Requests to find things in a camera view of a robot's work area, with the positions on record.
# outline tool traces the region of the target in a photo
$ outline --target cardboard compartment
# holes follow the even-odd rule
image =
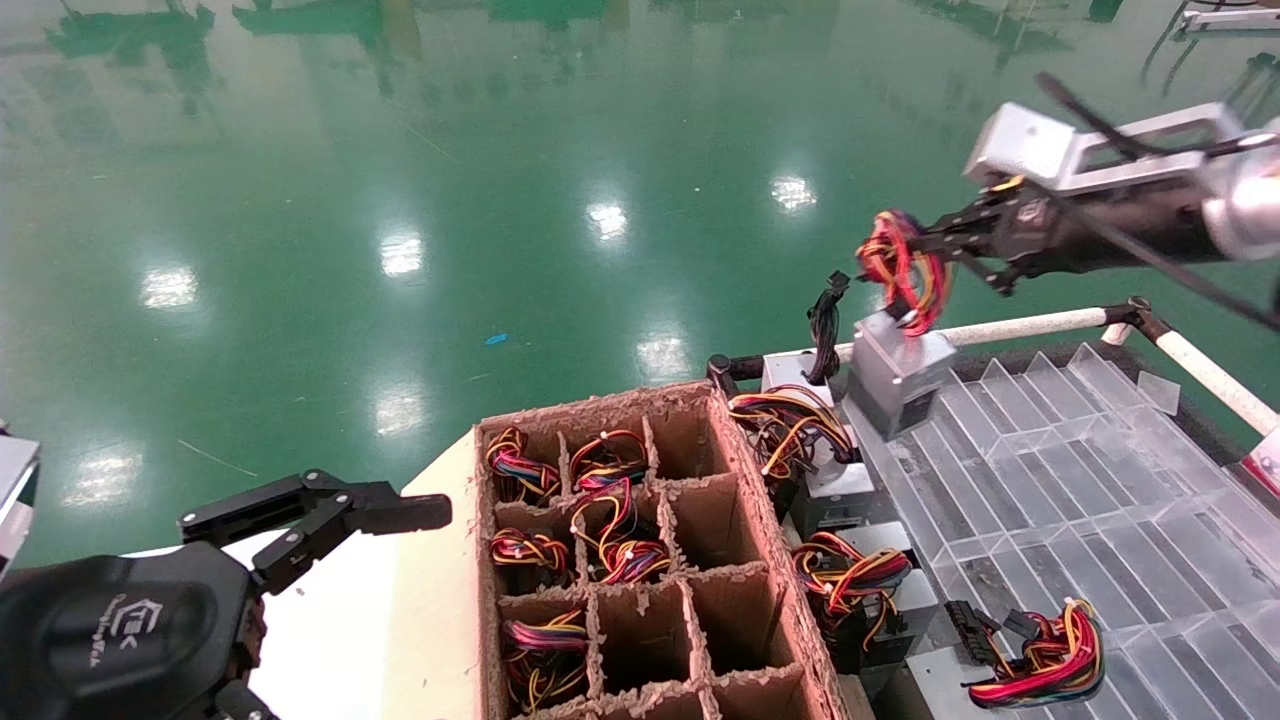
[[[658,478],[678,480],[728,471],[724,451],[708,416],[710,397],[673,404],[649,413]]]
[[[550,597],[547,597],[547,596],[508,597],[508,598],[502,600],[498,603],[498,616],[499,616],[499,619],[500,619],[502,623],[520,621],[520,623],[529,623],[529,624],[544,624],[544,623],[548,623],[552,619],[558,618],[558,616],[561,616],[561,615],[563,615],[563,614],[566,614],[566,612],[568,612],[568,611],[571,611],[573,609],[582,610],[582,616],[581,616],[581,619],[577,620],[577,623],[581,623],[581,624],[585,625],[586,621],[588,621],[588,601],[586,601],[585,596],[573,596],[573,597],[563,597],[563,598],[559,598],[559,597],[550,598]],[[502,694],[502,702],[504,703],[504,708],[506,708],[504,712],[502,714],[502,717],[515,717],[515,716],[522,715],[522,714],[527,715],[529,712],[525,711],[521,707],[521,703],[516,702],[515,700],[512,700],[512,692],[508,692],[508,684],[509,684],[511,680],[509,680],[509,675],[508,675],[508,667],[507,667],[507,664],[506,664],[506,657],[511,653],[511,648],[507,644],[506,634],[503,634],[502,638],[503,639],[502,639],[500,651],[502,651],[502,657],[503,657],[503,662],[502,662],[502,673],[503,674],[502,674],[502,687],[500,687],[502,693],[500,694]],[[585,703],[586,703],[586,691],[588,691],[585,665],[586,665],[586,655],[584,653],[584,656],[582,656],[582,666],[584,666],[582,679],[581,679],[581,682],[577,683],[577,685],[575,687],[573,692],[566,693],[564,696],[562,696],[557,701],[548,701],[545,703],[541,703],[541,705],[539,705],[536,707],[536,710],[538,711],[543,711],[543,710],[548,710],[548,708],[552,708],[552,707],[564,706],[564,707],[562,707],[562,710],[568,711],[570,710],[568,706],[575,706],[575,707],[579,706],[579,705],[584,705],[585,706]],[[515,694],[517,697],[525,697],[525,693],[521,692],[521,689],[515,689],[513,692],[515,692]]]
[[[545,462],[556,469],[561,478],[561,487],[554,491],[550,497],[545,501],[532,496],[530,492],[525,491],[524,497],[518,496],[521,487],[509,478],[499,477],[493,468],[489,465],[489,446],[506,430],[507,428],[516,428],[527,436],[527,442],[525,445],[524,456],[530,460],[536,460],[539,462]],[[524,423],[524,424],[502,424],[494,423],[484,428],[483,433],[484,446],[480,447],[480,461],[484,464],[484,477],[485,482],[490,483],[494,488],[493,498],[499,505],[518,502],[527,505],[547,506],[550,501],[563,496],[564,493],[564,469],[561,466],[561,438],[556,432],[553,425],[544,423]]]
[[[605,707],[613,706],[611,711],[605,711],[600,716],[600,720],[703,720],[703,705],[698,698],[698,693],[685,689],[672,689],[669,694],[664,694],[655,703],[639,708],[631,698],[605,698]]]
[[[664,489],[676,519],[676,546],[700,570],[762,559],[737,483],[736,475],[722,474]]]
[[[614,488],[608,497],[614,497],[618,502],[622,502],[623,489]],[[635,533],[630,537],[635,539],[655,539],[663,544],[667,550],[667,555],[675,557],[671,542],[668,542],[669,532],[664,532],[658,521],[658,495],[653,492],[646,486],[639,486],[631,489],[631,503],[635,507],[637,516],[637,523],[623,521],[621,529],[628,530],[636,528]],[[599,539],[600,532],[604,525],[613,518],[614,505],[604,500],[593,501],[588,505],[582,514],[579,516],[580,527],[576,529],[575,534],[585,533],[593,541]],[[589,582],[598,582],[604,577],[603,562],[600,561],[600,555],[596,548],[582,539],[577,538],[577,542],[585,548],[582,552],[584,565],[579,568],[581,577],[586,578]],[[660,570],[646,578],[646,582],[658,582],[667,575],[667,570]]]
[[[506,596],[530,594],[553,587],[572,585],[577,578],[577,544],[581,542],[570,532],[570,507],[561,505],[553,509],[532,507],[522,503],[507,503],[494,511],[494,533],[513,528],[526,534],[541,533],[564,543],[567,550],[566,573],[557,575],[543,566],[502,565],[488,555],[489,564],[497,574],[495,587]]]
[[[689,679],[692,646],[677,585],[602,589],[596,601],[605,693]]]
[[[809,707],[803,678],[799,665],[782,676],[741,673],[721,678],[712,692],[723,720],[810,720],[817,714]]]
[[[614,438],[607,441],[605,446],[616,448],[617,454],[621,454],[625,459],[632,460],[637,459],[640,448],[644,448],[646,457],[646,471],[644,480],[646,483],[653,479],[654,468],[654,450],[653,443],[649,439],[649,430],[645,428],[645,418],[640,411],[614,411],[614,413],[582,413],[581,416],[575,416],[566,421],[559,428],[561,436],[564,438],[566,448],[566,478],[567,487],[570,492],[576,496],[585,495],[590,491],[579,489],[577,478],[573,477],[572,459],[573,454],[580,448],[585,447],[591,441],[599,439],[600,433],[608,433],[613,430],[627,430],[635,433],[640,438],[639,445],[628,438]]]
[[[763,564],[750,571],[694,575],[689,587],[713,673],[783,667],[795,661],[780,629],[782,600]]]

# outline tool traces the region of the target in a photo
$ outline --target green epoxy floor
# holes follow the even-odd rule
[[[28,565],[173,543],[184,509],[308,466],[401,486],[483,416],[805,346],[877,210],[959,206],[987,115],[1050,109],[1037,70],[1119,120],[1280,113],[1234,90],[1275,37],[1144,68],[1166,0],[67,1],[0,14]],[[1276,269],[1206,272],[1261,301]],[[946,323],[1133,293],[1280,404],[1280,340],[1148,272],[1012,301],[965,277]]]

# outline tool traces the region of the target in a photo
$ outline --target black cable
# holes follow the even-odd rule
[[[809,309],[809,334],[813,336],[815,347],[813,356],[813,369],[803,373],[809,384],[827,384],[827,378],[840,369],[840,357],[836,355],[836,333],[840,329],[840,309],[836,304],[849,290],[849,275],[836,270],[827,278],[831,286],[822,291],[818,301]]]
[[[1194,45],[1196,42],[1192,42],[1192,45],[1188,46],[1188,50],[1190,47],[1194,47]],[[1187,53],[1184,53],[1178,59],[1178,63],[1174,65],[1174,70],[1169,76],[1170,78],[1172,78],[1172,73],[1178,72],[1178,68],[1185,59],[1187,59]],[[1079,96],[1068,90],[1066,86],[1062,85],[1062,81],[1057,79],[1050,73],[1036,73],[1036,83],[1039,85],[1041,90],[1043,90],[1050,97],[1052,97],[1060,105],[1062,105],[1062,108],[1070,110],[1073,114],[1084,120],[1087,126],[1089,126],[1092,129],[1106,137],[1111,142],[1115,151],[1120,152],[1129,160],[1137,160],[1139,158],[1151,155],[1175,155],[1178,152],[1190,152],[1190,151],[1201,151],[1208,155],[1210,158],[1219,158],[1222,155],[1230,155],[1233,152],[1249,150],[1252,147],[1280,143],[1280,133],[1258,133],[1258,135],[1267,135],[1268,137],[1263,140],[1257,137],[1256,135],[1254,136],[1244,135],[1231,140],[1201,142],[1194,145],[1187,145],[1183,147],[1170,147],[1166,150],[1164,147],[1156,147],[1155,145],[1147,145],[1146,142],[1135,137],[1120,132],[1117,127],[1115,127],[1114,124],[1103,119],[1101,115],[1094,113],[1092,108],[1085,105],[1084,101],[1079,99]]]
[[[1169,155],[1169,150],[1161,150],[1153,145],[1147,145],[1146,142],[1129,137],[1128,135],[1120,132],[1114,124],[1102,118],[1102,115],[1093,111],[1092,108],[1084,104],[1074,92],[1062,85],[1062,81],[1051,76],[1050,73],[1036,73],[1036,85],[1044,91],[1046,95],[1057,101],[1059,105],[1070,110],[1075,117],[1084,120],[1084,124],[1089,126],[1093,131],[1106,137],[1115,146],[1116,152],[1120,152],[1130,160],[1137,160],[1147,155]]]
[[[1057,191],[1050,190],[1036,179],[1028,177],[1024,178],[1023,182],[1036,192],[1052,200],[1065,215],[1084,225],[1089,232],[1102,237],[1111,245],[1115,245],[1120,250],[1124,250],[1125,252],[1160,270],[1178,284],[1185,287],[1196,295],[1199,295],[1204,300],[1215,302],[1236,315],[1240,315],[1242,318],[1247,318],[1260,325],[1280,333],[1280,314],[1267,314],[1249,302],[1245,302],[1244,300],[1224,291],[1187,268],[1178,265],[1160,252],[1156,252],[1138,238],[1107,222],[1098,219],[1068,197],[1064,197]]]

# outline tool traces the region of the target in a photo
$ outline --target silver metal bracket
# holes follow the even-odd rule
[[[1206,29],[1280,29],[1280,9],[1249,8],[1247,10],[1187,10],[1179,26],[1183,32]]]
[[[1203,140],[1225,141],[1244,133],[1244,126],[1221,102],[1197,105],[1121,126],[1121,133],[1142,141],[1201,132]],[[1172,177],[1189,177],[1220,193],[1219,173],[1201,151],[1139,158],[1091,169],[1110,145],[1102,133],[1078,132],[1015,102],[1005,102],[987,120],[965,164],[965,177],[988,184],[993,177],[1029,176],[1062,195],[1079,195]]]

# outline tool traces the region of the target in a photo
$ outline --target black wire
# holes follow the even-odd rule
[[[1075,117],[1084,120],[1084,124],[1089,126],[1096,132],[1101,133],[1111,141],[1115,146],[1116,152],[1120,152],[1130,160],[1137,160],[1147,155],[1169,155],[1169,150],[1162,150],[1146,142],[1129,137],[1128,135],[1120,132],[1114,124],[1102,118],[1102,115],[1093,111],[1092,108],[1084,104],[1074,92],[1062,85],[1062,81],[1051,76],[1050,73],[1036,73],[1036,85],[1044,91],[1046,95],[1057,101],[1059,105],[1070,110]]]
[[[1197,275],[1196,273],[1183,268],[1181,265],[1174,263],[1169,258],[1156,252],[1146,243],[1138,238],[1130,236],[1129,233],[1121,231],[1120,228],[1098,219],[1093,214],[1085,211],[1083,208],[1073,202],[1071,200],[1059,195],[1056,191],[1044,187],[1042,183],[1032,179],[1024,178],[1024,183],[1036,192],[1048,197],[1057,205],[1064,214],[1066,214],[1073,220],[1084,225],[1088,231],[1102,237],[1111,245],[1115,245],[1120,250],[1124,250],[1129,255],[1142,260],[1143,263],[1151,265],[1152,268],[1160,270],[1171,281],[1185,287],[1187,290],[1199,295],[1204,300],[1215,302],[1242,318],[1247,318],[1263,325],[1271,328],[1272,331],[1280,333],[1280,314],[1267,314],[1263,310],[1240,300],[1239,297],[1224,291],[1216,284],[1208,282],[1207,279]]]
[[[813,369],[804,373],[809,384],[827,384],[827,378],[840,369],[840,357],[836,355],[836,333],[840,329],[840,309],[836,304],[849,290],[849,275],[836,270],[827,278],[831,284],[822,291],[818,301],[809,309],[809,334],[813,336],[814,356]]]

